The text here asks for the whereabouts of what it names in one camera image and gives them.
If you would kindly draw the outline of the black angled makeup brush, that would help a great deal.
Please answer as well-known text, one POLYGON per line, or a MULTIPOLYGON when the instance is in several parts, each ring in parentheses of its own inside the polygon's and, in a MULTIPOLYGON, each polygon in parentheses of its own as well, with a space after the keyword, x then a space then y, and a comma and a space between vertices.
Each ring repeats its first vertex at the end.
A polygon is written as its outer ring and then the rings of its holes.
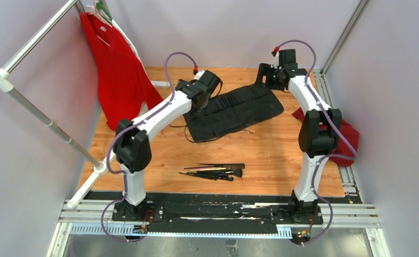
POLYGON ((205 174, 205 173, 191 173, 188 172, 186 173, 186 175, 188 176, 193 176, 193 177, 199 177, 199 178, 204 178, 204 179, 210 179, 210 180, 225 180, 225 181, 234 181, 234 178, 227 175, 227 174, 205 174))

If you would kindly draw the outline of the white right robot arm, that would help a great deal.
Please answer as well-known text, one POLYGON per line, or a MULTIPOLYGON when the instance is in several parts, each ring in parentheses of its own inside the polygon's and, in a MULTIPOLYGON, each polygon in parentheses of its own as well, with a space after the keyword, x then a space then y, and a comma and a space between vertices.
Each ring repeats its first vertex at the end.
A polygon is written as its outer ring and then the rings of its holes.
POLYGON ((296 62, 294 49, 272 51, 273 64, 259 65, 257 81, 272 90, 289 91, 304 114, 298 136, 303 152, 300 177, 288 203, 288 216, 302 223, 317 212, 317 191, 328 155, 338 147, 341 111, 331 108, 318 94, 305 69, 296 62))

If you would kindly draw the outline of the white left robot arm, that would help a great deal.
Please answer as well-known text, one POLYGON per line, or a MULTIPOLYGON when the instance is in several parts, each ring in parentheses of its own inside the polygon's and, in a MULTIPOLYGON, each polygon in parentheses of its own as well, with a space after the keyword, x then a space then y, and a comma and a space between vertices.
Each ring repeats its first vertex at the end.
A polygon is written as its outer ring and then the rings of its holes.
POLYGON ((119 122, 110 150, 124 176, 123 199, 128 202, 125 213, 131 220, 140 221, 146 215, 144 174, 152 159, 150 143, 179 116, 203 109, 221 84, 221 78, 213 72, 198 71, 190 81, 179 80, 171 95, 152 110, 132 121, 119 122))

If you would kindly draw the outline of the black leather brush roll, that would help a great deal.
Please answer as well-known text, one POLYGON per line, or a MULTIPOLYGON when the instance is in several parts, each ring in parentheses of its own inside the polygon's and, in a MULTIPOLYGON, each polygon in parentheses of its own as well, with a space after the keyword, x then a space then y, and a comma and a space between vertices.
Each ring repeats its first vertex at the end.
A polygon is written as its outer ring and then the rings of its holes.
POLYGON ((265 86, 242 86, 212 98, 199 112, 184 114, 195 142, 207 142, 280 115, 284 107, 265 86))

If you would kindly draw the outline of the gold handled makeup brush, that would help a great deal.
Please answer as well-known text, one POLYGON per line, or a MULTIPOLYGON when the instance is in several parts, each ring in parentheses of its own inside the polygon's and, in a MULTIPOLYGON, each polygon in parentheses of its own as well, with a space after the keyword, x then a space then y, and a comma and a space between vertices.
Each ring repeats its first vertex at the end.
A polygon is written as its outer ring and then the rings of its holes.
POLYGON ((215 166, 215 167, 191 167, 185 168, 189 171, 216 171, 216 170, 227 170, 225 167, 215 166))

